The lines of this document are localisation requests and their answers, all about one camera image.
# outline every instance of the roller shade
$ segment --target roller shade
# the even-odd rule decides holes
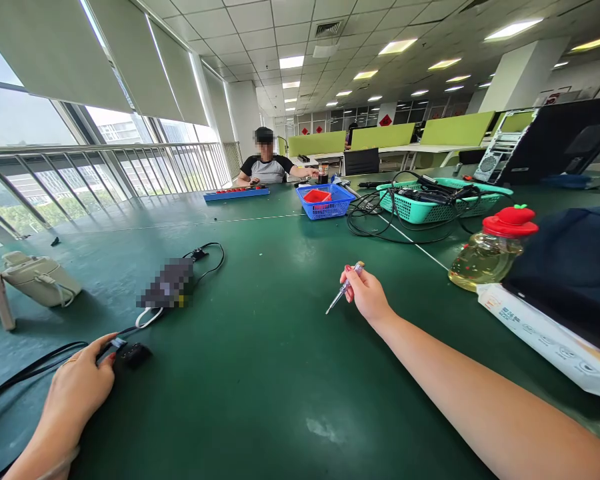
[[[131,112],[79,0],[0,0],[0,54],[33,95]]]
[[[88,2],[136,110],[182,121],[144,12],[128,0]]]
[[[235,141],[233,127],[231,126],[231,117],[229,116],[227,96],[225,95],[225,84],[216,75],[210,72],[208,68],[204,67],[203,70],[205,72],[205,78],[207,79],[207,87],[209,88],[209,96],[211,98],[211,108],[213,108],[220,140],[223,142]]]
[[[185,122],[196,125],[208,125],[205,109],[195,83],[189,52],[184,50],[160,26],[152,22],[151,28],[182,118]]]

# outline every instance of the red apple-shaped lid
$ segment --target red apple-shaped lid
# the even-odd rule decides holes
[[[507,207],[482,220],[483,232],[505,238],[526,237],[538,231],[531,221],[534,217],[535,212],[526,205]]]

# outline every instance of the ceiling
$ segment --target ceiling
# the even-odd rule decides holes
[[[459,92],[470,93],[495,72],[503,54],[541,39],[570,36],[569,48],[600,38],[600,0],[143,0],[228,82],[252,80],[266,115],[280,117],[342,106],[410,99],[427,89],[439,98],[458,75],[471,75]],[[484,38],[516,21],[544,18],[510,39]],[[316,26],[340,20],[339,37],[320,40],[339,48],[313,58]],[[418,38],[399,54],[378,53],[390,41]],[[302,67],[279,69],[280,58],[305,55]],[[428,67],[461,57],[438,71]],[[600,48],[565,54],[569,66],[600,58]],[[361,71],[378,70],[367,80]],[[300,88],[282,83],[300,81]],[[352,90],[346,97],[336,93]],[[298,98],[295,103],[284,99]],[[336,107],[326,103],[338,100]],[[286,112],[285,106],[295,107]]]

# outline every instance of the person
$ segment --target person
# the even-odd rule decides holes
[[[345,150],[351,150],[351,131],[354,128],[358,128],[358,124],[356,122],[353,122],[349,126],[349,132],[347,132],[347,136],[345,137]]]
[[[532,393],[464,356],[389,306],[379,280],[350,266],[345,297],[386,342],[434,405],[501,480],[600,480],[600,439]],[[80,432],[113,384],[113,358],[95,364],[96,340],[56,372],[40,425],[4,477],[34,480],[72,458]]]
[[[280,183],[288,173],[294,177],[318,178],[318,170],[296,167],[291,160],[273,154],[273,131],[260,127],[255,131],[255,142],[260,155],[252,155],[240,167],[236,184],[247,187],[258,183]]]

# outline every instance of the office chair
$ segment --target office chair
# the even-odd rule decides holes
[[[378,149],[346,151],[343,160],[342,175],[362,175],[380,172],[380,154]]]

